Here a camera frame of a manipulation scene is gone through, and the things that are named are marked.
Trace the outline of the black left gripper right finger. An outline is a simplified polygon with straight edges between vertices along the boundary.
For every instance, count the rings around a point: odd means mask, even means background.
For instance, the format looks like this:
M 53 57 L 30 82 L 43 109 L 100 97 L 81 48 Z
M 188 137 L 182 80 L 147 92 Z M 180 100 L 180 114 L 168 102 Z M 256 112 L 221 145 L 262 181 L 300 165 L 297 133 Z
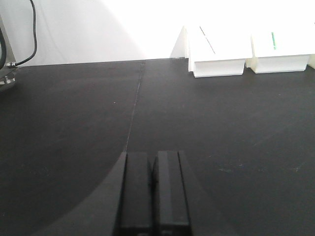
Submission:
M 190 236 L 189 214 L 178 153 L 163 150 L 153 165 L 153 217 L 157 236 Z

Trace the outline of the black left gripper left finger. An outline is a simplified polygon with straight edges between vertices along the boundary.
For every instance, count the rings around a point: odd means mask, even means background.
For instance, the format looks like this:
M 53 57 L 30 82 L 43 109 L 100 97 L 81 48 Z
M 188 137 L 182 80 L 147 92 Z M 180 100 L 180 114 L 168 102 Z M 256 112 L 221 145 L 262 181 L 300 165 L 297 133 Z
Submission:
M 122 198 L 120 235 L 151 236 L 153 228 L 151 167 L 144 152 L 129 152 Z

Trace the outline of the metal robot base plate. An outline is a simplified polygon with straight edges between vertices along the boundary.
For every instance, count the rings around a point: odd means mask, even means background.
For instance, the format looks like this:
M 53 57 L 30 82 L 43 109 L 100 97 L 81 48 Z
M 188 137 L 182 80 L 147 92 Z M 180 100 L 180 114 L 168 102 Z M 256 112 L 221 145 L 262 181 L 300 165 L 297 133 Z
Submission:
M 11 44 L 3 23 L 2 17 L 0 18 L 0 92 L 12 88 L 15 84 L 15 70 L 16 68 L 9 68 L 7 64 L 14 62 L 15 56 L 13 54 Z

